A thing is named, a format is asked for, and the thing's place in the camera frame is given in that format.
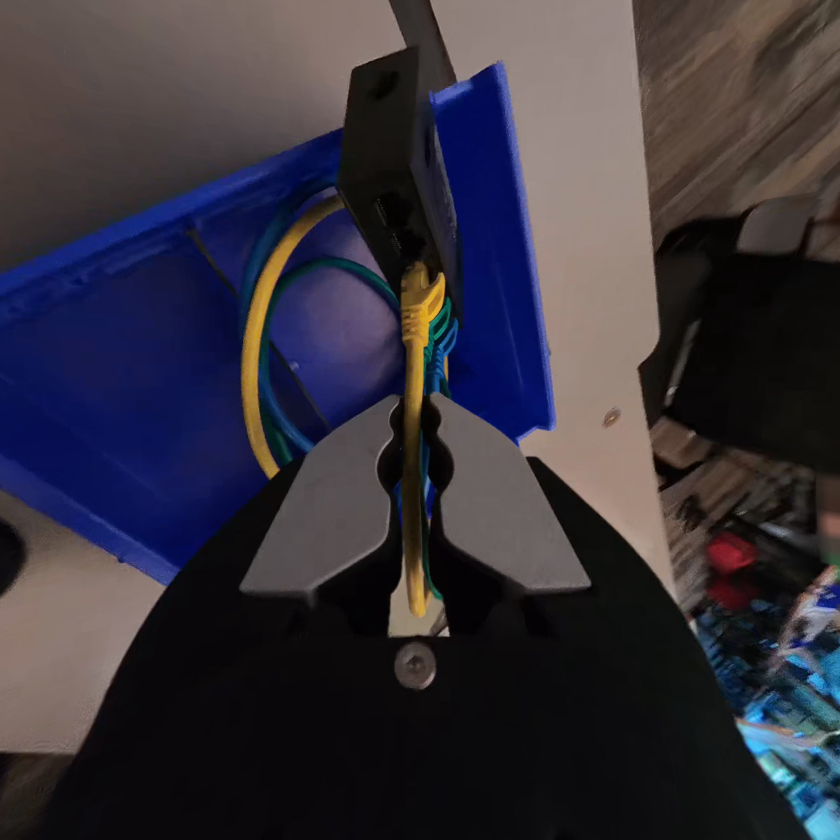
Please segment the black network switch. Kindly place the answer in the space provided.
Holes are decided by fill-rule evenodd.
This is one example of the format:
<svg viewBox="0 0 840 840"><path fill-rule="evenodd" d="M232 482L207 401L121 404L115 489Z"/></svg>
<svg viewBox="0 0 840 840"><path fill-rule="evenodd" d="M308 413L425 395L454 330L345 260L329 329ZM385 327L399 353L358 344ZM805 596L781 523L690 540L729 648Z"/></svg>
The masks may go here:
<svg viewBox="0 0 840 840"><path fill-rule="evenodd" d="M429 68L408 46L352 70L337 191L395 293L415 263L444 275L464 315L463 252Z"/></svg>

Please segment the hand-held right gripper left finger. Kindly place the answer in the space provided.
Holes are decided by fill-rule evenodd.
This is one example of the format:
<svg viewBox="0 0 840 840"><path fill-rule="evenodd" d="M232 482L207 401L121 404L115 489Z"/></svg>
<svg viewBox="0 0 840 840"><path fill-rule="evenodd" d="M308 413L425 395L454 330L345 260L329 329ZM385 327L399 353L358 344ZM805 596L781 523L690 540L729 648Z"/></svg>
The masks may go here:
<svg viewBox="0 0 840 840"><path fill-rule="evenodd" d="M313 602L323 586L387 596L401 577L394 486L400 445L389 395L317 443L302 460L240 583L245 595Z"/></svg>

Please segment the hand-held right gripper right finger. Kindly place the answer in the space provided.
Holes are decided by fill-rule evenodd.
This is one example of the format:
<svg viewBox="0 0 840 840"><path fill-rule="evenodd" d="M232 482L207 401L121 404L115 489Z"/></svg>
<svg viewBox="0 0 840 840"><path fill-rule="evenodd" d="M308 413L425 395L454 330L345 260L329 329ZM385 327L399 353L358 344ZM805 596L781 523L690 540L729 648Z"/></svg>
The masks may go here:
<svg viewBox="0 0 840 840"><path fill-rule="evenodd" d="M591 579L520 448L436 393L429 471L447 546L532 595L583 592Z"/></svg>

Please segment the black office chair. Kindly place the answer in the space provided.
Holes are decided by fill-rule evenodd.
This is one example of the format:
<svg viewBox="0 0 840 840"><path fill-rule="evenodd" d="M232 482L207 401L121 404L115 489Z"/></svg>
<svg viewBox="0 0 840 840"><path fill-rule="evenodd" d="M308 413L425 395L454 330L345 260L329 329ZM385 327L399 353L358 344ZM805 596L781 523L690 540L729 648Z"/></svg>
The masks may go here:
<svg viewBox="0 0 840 840"><path fill-rule="evenodd" d="M659 336L639 365L647 427L838 476L838 263L806 254L814 195L672 228L654 256Z"/></svg>

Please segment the blue plastic bin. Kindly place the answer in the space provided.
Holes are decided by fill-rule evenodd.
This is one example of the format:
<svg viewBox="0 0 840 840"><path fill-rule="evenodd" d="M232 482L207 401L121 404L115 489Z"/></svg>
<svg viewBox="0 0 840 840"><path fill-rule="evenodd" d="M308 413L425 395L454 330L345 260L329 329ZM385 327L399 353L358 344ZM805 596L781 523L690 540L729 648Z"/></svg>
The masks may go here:
<svg viewBox="0 0 840 840"><path fill-rule="evenodd" d="M455 401L516 443L555 426L502 62L433 98L463 243ZM334 180L341 131L2 274L2 490L168 585L265 485L240 399L238 293L278 214Z"/></svg>

